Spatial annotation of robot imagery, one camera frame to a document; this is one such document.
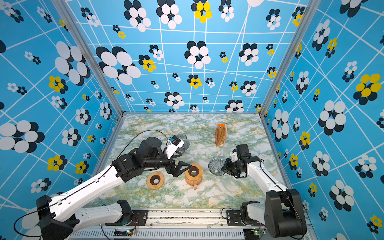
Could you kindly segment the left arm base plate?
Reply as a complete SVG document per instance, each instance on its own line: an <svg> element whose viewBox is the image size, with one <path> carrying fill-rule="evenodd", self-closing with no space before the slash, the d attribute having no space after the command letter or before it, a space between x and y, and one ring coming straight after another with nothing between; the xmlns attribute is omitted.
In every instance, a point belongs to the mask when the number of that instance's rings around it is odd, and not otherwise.
<svg viewBox="0 0 384 240"><path fill-rule="evenodd" d="M145 226L148 218L148 210L133 210L129 217L121 217L115 223L105 223L106 226Z"/></svg>

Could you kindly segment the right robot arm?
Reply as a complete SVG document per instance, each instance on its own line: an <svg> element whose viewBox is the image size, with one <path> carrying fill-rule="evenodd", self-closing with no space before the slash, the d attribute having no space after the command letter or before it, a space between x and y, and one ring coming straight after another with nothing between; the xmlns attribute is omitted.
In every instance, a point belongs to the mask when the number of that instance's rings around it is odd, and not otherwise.
<svg viewBox="0 0 384 240"><path fill-rule="evenodd" d="M300 193L279 182L265 167L264 161L252 156L248 145L237 145L222 171L236 179L251 177L265 194L264 205L258 201L242 203L241 221L247 226L259 223L273 238L302 239L307 233Z"/></svg>

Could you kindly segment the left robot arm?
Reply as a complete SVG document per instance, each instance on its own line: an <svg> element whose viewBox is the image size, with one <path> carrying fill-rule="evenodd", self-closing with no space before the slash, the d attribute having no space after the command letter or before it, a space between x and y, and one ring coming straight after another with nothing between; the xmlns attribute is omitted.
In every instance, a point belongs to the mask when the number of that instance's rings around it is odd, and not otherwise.
<svg viewBox="0 0 384 240"><path fill-rule="evenodd" d="M180 176L191 168L190 164L174 160L182 156L180 149L183 145L183 140L173 136L162 148L161 140L149 137L138 148L118 157L110 166L79 186L52 198L39 198L36 205L42 239L65 240L75 231L100 224L129 224L134 213L126 200L96 208L85 208L85 205L144 171L165 168L173 177Z"/></svg>

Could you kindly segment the clear grey glass dripper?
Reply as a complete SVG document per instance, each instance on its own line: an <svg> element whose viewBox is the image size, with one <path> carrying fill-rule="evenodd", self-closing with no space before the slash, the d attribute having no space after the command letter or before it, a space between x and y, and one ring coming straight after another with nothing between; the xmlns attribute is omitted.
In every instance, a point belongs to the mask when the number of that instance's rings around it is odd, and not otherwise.
<svg viewBox="0 0 384 240"><path fill-rule="evenodd" d="M225 161L220 158L211 159L208 165L209 171L215 176L223 176L225 172L222 170Z"/></svg>

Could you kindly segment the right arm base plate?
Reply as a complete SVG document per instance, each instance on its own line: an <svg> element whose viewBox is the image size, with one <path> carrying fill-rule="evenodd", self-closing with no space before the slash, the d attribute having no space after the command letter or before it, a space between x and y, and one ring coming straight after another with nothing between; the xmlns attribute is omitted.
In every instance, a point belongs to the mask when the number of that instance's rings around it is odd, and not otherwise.
<svg viewBox="0 0 384 240"><path fill-rule="evenodd" d="M260 223L254 221L252 224L247 224L242 220L240 210L226 209L224 218L227 221L228 227L259 227Z"/></svg>

